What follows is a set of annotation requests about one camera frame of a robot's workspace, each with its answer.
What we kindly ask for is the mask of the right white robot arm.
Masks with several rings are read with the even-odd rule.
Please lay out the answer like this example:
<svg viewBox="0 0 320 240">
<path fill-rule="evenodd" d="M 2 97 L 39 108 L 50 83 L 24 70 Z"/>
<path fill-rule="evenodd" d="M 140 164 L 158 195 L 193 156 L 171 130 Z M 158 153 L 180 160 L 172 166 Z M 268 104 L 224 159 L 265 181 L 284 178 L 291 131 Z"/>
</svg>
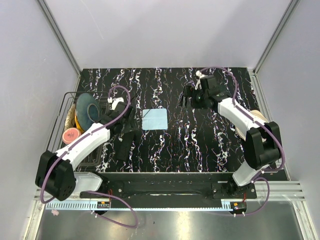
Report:
<svg viewBox="0 0 320 240">
<path fill-rule="evenodd" d="M 284 160 L 279 125 L 266 122 L 242 107 L 223 89 L 213 75 L 202 76 L 196 85 L 183 88 L 180 106 L 190 103 L 194 109 L 211 109 L 229 120 L 244 135 L 244 162 L 227 185 L 228 195 L 239 198 L 267 167 Z"/>
</svg>

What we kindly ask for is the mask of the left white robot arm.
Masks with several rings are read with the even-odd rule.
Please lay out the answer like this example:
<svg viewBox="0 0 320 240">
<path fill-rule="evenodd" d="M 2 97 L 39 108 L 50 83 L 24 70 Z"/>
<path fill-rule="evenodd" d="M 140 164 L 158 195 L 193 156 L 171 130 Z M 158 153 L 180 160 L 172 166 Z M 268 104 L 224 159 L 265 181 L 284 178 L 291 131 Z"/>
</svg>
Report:
<svg viewBox="0 0 320 240">
<path fill-rule="evenodd" d="M 64 201 L 73 193 L 89 192 L 97 198 L 108 193 L 107 180 L 99 173 L 76 172 L 80 163 L 97 147 L 114 135 L 131 132 L 135 108 L 117 100 L 109 114 L 67 146 L 51 152 L 46 150 L 39 159 L 35 185 L 40 188 L 40 201 L 47 204 L 54 199 Z"/>
</svg>

